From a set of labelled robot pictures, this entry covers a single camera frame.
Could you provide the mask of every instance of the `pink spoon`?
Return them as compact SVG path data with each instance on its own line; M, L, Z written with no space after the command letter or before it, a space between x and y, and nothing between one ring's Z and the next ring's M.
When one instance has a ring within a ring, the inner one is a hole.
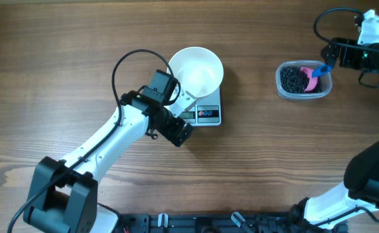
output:
M307 78L309 79L308 85L307 85L307 87L306 87L306 89L304 91L305 92L312 91L316 87L317 80L318 80L317 77L312 78L312 73L313 73L314 70L311 69L311 68L301 67L300 71L305 72L306 75L307 75Z

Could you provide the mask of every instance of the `wooden table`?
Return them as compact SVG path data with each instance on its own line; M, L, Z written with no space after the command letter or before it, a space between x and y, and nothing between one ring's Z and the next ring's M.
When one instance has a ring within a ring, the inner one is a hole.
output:
M98 201L121 213L287 211L342 181L350 159L379 140L379 90L337 68L319 100L279 98L284 61L321 60L312 31L324 10L379 1L138 1L0 6L0 232L25 202L35 165L87 140L116 105L110 77L133 49L170 59L201 46L225 67L223 123L198 128L180 148L138 140L101 182ZM321 22L327 37L356 38L352 14ZM118 92L147 84L165 66L128 58ZM35 232L20 220L14 232ZM379 232L366 215L351 232Z

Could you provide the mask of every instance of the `container of black beans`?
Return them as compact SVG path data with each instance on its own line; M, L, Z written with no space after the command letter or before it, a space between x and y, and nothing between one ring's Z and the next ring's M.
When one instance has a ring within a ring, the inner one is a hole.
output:
M317 85L311 91L307 88L309 79L301 67L317 69L324 65L320 61L288 61L279 66L275 73L275 82L281 98L288 100L308 100L321 98L329 94L332 89L332 77L330 73L317 77Z

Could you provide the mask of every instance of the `clear plastic container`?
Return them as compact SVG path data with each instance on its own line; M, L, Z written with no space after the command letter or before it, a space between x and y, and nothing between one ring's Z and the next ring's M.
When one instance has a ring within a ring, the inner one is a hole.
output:
M330 73L324 74L320 77L322 92L320 93L309 93L309 94L295 94L289 93L284 90L281 86L281 77L280 71L283 67L292 66L292 67L307 67L311 69L316 69L324 65L321 61L287 61L279 66L275 72L275 83L277 85L277 90L279 91L279 96L287 100L309 100L313 98L321 98L329 94L332 90L332 77Z

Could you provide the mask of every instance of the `black beans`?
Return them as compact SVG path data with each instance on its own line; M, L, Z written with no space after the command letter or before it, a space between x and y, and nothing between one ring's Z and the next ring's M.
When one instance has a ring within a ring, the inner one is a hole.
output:
M304 93L308 85L308 78L305 72L300 71L298 67L283 67L280 71L281 77L281 86L282 88L289 93L301 94ZM319 80L316 87L306 93L320 93L322 92L320 77L317 77Z

